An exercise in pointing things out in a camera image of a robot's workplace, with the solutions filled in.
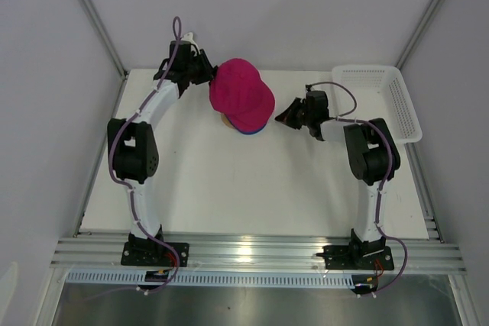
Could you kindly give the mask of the pink cap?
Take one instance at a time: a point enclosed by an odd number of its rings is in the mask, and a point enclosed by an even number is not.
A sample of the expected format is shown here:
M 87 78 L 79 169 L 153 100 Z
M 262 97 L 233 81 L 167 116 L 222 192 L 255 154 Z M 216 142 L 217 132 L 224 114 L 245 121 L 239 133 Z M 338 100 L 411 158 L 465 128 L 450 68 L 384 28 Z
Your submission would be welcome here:
M 209 101 L 218 113 L 241 115 L 274 112 L 275 98 L 250 62 L 240 58 L 225 61 L 209 83 Z
M 230 122 L 240 130 L 254 131 L 264 125 L 267 125 L 270 120 L 271 113 L 262 112 L 249 112 L 241 115 L 227 115 L 225 116 Z

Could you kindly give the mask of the blue cap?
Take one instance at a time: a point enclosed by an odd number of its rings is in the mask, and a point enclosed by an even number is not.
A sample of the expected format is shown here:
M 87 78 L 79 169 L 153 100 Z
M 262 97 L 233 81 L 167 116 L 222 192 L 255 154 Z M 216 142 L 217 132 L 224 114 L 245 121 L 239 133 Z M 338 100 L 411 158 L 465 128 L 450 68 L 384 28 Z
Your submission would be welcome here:
M 237 127 L 235 127 L 235 130 L 237 132 L 239 132 L 240 134 L 243 134 L 245 136 L 251 136 L 251 135 L 255 135 L 255 134 L 260 133 L 265 127 L 266 127 L 266 125 L 264 125 L 263 127 L 258 128 L 257 130 L 254 130 L 254 131 L 243 131 L 243 130 L 240 130 Z

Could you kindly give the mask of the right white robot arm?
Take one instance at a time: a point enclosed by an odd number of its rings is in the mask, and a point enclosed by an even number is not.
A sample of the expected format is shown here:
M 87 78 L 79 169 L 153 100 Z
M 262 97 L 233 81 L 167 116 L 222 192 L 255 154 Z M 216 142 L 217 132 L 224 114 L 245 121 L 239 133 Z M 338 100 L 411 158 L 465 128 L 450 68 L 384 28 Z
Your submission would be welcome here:
M 332 116 L 324 91 L 309 90 L 304 98 L 295 98 L 290 106 L 274 118 L 295 130 L 307 127 L 318 141 L 330 135 L 329 127 L 342 130 L 348 164 L 358 180 L 359 204 L 356 222 L 346 245 L 328 245 L 316 256 L 328 270 L 393 270 L 393 258 L 383 229 L 382 207 L 386 188 L 400 168 L 400 155 L 387 122 Z

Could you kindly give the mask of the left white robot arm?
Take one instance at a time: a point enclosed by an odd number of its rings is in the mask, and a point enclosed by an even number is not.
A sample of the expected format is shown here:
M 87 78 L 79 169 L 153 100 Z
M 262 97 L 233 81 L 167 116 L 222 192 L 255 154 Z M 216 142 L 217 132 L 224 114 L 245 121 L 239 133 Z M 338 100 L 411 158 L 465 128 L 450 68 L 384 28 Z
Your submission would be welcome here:
M 140 107 L 129 118 L 113 118 L 107 125 L 109 175 L 125 187 L 132 220 L 124 260 L 136 255 L 153 266 L 170 251 L 152 198 L 152 177 L 159 166 L 154 129 L 190 85 L 210 82 L 216 71 L 193 33 L 184 34 L 170 43 L 170 57 L 161 63 Z

